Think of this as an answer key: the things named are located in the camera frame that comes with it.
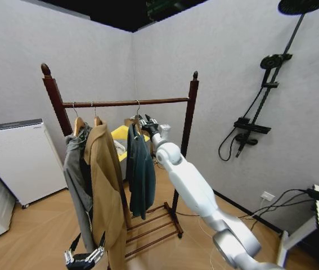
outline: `white robotic arm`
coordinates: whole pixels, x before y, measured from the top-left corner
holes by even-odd
[[[213,242],[228,264],[242,270],[283,269],[271,263],[259,263],[253,257],[260,250],[260,243],[237,217],[221,211],[214,192],[203,176],[181,154],[174,143],[167,141],[170,126],[161,125],[147,116],[141,119],[142,129],[149,131],[156,150],[156,157],[169,173],[169,179],[186,205],[198,213],[204,222],[217,233]]]

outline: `clothes rack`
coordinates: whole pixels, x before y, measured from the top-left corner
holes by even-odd
[[[129,100],[129,101],[106,101],[106,102],[63,102],[56,80],[52,77],[51,71],[49,67],[43,63],[41,65],[42,73],[44,75],[43,78],[43,83],[44,86],[46,87],[47,93],[49,95],[49,98],[51,100],[53,109],[56,113],[58,122],[60,124],[60,127],[62,129],[63,135],[67,136],[72,134],[72,128],[69,122],[68,115],[66,113],[67,108],[88,108],[88,107],[112,107],[112,106],[132,106],[132,105],[138,105],[137,100]],[[183,128],[183,135],[182,135],[182,143],[181,143],[181,153],[185,157],[187,155],[187,149],[188,149],[188,143],[189,143],[189,136],[191,132],[191,127],[192,127],[192,121],[193,121],[193,114],[194,114],[194,108],[195,108],[195,102],[197,98],[197,92],[198,92],[198,86],[199,86],[199,81],[198,81],[198,72],[194,72],[193,74],[193,80],[190,82],[190,88],[189,88],[189,95],[188,97],[179,97],[179,98],[166,98],[166,99],[160,99],[160,100],[139,100],[139,103],[141,105],[149,105],[149,104],[164,104],[164,103],[177,103],[177,102],[186,102],[187,103],[187,110],[186,110],[186,118],[185,118],[185,123],[184,123],[184,128]],[[176,230],[159,238],[156,239],[144,246],[139,247],[138,249],[128,253],[125,255],[125,257],[131,256],[143,249],[148,248],[151,245],[154,245],[172,235],[177,234],[179,238],[182,238],[183,235],[183,230],[181,228],[181,225],[179,224],[177,215],[176,215],[176,210],[177,210],[177,204],[178,204],[178,192],[177,190],[174,190],[174,195],[173,195],[173,202],[172,202],[172,207],[169,206],[167,202],[164,202],[163,205],[155,207],[153,209],[149,209],[147,213],[151,213],[157,209],[164,208],[166,212],[164,214],[161,214],[157,217],[151,218],[149,220],[146,220],[140,224],[137,224],[135,226],[127,228],[127,231],[131,231],[135,228],[138,228],[144,224],[148,224],[152,221],[155,221],[165,215],[169,215],[172,219],[171,222],[167,222],[165,224],[162,224],[161,226],[157,226],[147,232],[144,232],[140,235],[137,235],[133,238],[130,238],[127,240],[128,242],[131,242],[135,239],[138,239],[142,236],[148,235],[149,233],[152,233],[160,228],[163,228],[169,224],[174,224],[176,227]]]

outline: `wall outlet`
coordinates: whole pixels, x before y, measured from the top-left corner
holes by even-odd
[[[267,191],[263,191],[262,195],[261,195],[261,198],[267,200],[267,201],[272,201],[274,199],[274,195],[270,194],[269,192]]]

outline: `white wall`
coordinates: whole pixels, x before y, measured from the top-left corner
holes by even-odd
[[[64,101],[135,99],[131,33],[20,0],[0,0],[0,123],[43,118],[65,143],[42,82],[45,62]],[[97,109],[110,129],[135,110]],[[94,110],[79,109],[92,122]],[[75,113],[68,110],[70,121]]]
[[[289,188],[319,184],[319,10],[304,18],[290,50],[294,56],[283,66],[280,86],[258,118],[258,124],[272,127],[270,133],[253,135],[258,145],[246,147],[238,159],[225,163],[217,153],[257,94],[264,74],[261,59],[283,52],[294,29],[298,17],[280,14],[277,4],[209,0],[134,34],[141,98],[186,96],[198,70],[188,159],[215,190],[250,210],[258,208],[264,190],[278,196]],[[142,111],[169,122],[172,138],[180,143],[185,105]],[[286,230],[312,215],[304,204],[276,213],[265,219]]]
[[[63,158],[64,140],[41,80],[42,62],[49,64],[64,101],[187,96],[198,70],[188,159],[215,190],[254,210],[263,190],[278,196],[319,184],[319,11],[305,17],[290,50],[294,57],[258,119],[271,132],[256,135],[258,145],[246,147],[239,159],[225,163],[217,154],[257,94],[261,59],[281,53],[295,26],[297,17],[279,14],[276,5],[209,0],[132,35],[32,3],[0,0],[0,123],[43,118]],[[140,112],[169,123],[171,138],[180,144],[185,108],[185,103],[141,106]],[[113,129],[135,111],[98,108],[97,114]],[[93,110],[78,113],[93,119]],[[68,114],[73,122],[74,111]],[[266,218],[287,230],[311,215],[308,205],[277,213]]]

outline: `yellow garment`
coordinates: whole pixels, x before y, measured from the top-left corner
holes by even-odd
[[[94,242],[98,245],[105,232],[105,249],[108,251],[111,269],[124,269],[127,228],[123,205],[126,219],[130,220],[130,217],[118,154],[107,129],[107,122],[102,121],[101,125],[91,130],[84,150],[84,160],[91,166]]]

